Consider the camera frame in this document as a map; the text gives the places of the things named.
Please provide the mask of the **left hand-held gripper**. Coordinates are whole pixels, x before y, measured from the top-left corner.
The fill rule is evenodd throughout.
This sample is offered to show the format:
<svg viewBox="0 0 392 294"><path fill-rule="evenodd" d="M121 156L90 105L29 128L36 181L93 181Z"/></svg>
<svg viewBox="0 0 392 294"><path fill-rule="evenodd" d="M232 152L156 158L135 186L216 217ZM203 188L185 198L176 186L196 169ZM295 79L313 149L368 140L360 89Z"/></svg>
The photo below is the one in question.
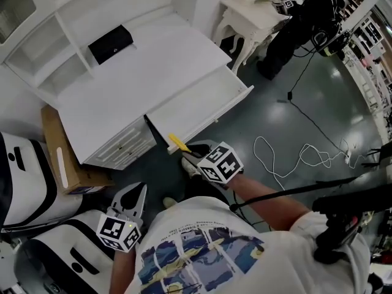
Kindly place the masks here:
<svg viewBox="0 0 392 294"><path fill-rule="evenodd" d="M96 229L105 246L121 252L130 252L136 246L142 236L147 190L146 183L133 183L116 193L112 207L100 215Z"/></svg>

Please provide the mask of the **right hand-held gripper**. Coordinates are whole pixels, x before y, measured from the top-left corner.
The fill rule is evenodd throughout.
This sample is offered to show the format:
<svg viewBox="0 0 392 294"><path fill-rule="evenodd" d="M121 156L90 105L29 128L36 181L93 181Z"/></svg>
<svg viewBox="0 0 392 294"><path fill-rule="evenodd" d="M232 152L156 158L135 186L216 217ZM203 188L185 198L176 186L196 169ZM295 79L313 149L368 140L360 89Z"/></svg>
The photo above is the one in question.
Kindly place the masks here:
<svg viewBox="0 0 392 294"><path fill-rule="evenodd" d="M187 146L206 145L213 148L203 159L195 157L192 153L182 152L198 171L210 182L227 184L244 167L235 150L225 142L217 143L213 140L196 140Z"/></svg>

